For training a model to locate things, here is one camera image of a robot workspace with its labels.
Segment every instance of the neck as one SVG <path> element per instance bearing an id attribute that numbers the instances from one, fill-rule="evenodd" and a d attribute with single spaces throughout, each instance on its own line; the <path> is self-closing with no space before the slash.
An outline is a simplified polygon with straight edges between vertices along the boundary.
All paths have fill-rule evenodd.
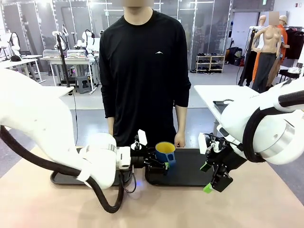
<path id="1" fill-rule="evenodd" d="M 124 7 L 124 19 L 132 25 L 143 25 L 150 20 L 153 10 L 150 7 Z"/>

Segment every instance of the transparent container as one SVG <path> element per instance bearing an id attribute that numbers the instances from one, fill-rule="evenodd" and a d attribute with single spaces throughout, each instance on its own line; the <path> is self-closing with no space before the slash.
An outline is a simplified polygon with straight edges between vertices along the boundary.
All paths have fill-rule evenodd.
<path id="1" fill-rule="evenodd" d="M 68 50 L 66 53 L 67 58 L 86 58 L 86 50 Z"/>
<path id="2" fill-rule="evenodd" d="M 43 51 L 43 58 L 60 58 L 58 50 L 46 49 Z"/>

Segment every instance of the cup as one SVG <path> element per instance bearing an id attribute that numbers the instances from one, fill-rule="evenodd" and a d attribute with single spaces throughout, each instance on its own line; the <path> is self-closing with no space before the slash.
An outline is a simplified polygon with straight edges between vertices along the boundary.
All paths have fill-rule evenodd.
<path id="1" fill-rule="evenodd" d="M 174 152 L 175 146 L 170 142 L 160 142 L 156 144 L 156 158 L 160 162 L 168 162 L 170 166 L 176 163 Z"/>

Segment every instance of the gray pants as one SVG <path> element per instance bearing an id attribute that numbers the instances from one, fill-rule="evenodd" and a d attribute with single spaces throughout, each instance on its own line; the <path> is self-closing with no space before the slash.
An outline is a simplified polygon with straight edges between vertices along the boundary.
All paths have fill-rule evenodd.
<path id="1" fill-rule="evenodd" d="M 260 94 L 266 91 L 269 72 L 276 60 L 275 53 L 261 53 L 258 61 L 255 82 L 252 89 Z"/>

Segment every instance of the hat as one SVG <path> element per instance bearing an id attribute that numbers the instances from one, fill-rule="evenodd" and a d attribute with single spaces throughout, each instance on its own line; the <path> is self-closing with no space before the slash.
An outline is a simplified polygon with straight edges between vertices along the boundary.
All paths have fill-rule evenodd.
<path id="1" fill-rule="evenodd" d="M 285 16 L 285 15 L 280 16 L 280 20 L 284 21 L 285 24 L 288 24 L 287 23 L 287 16 Z"/>

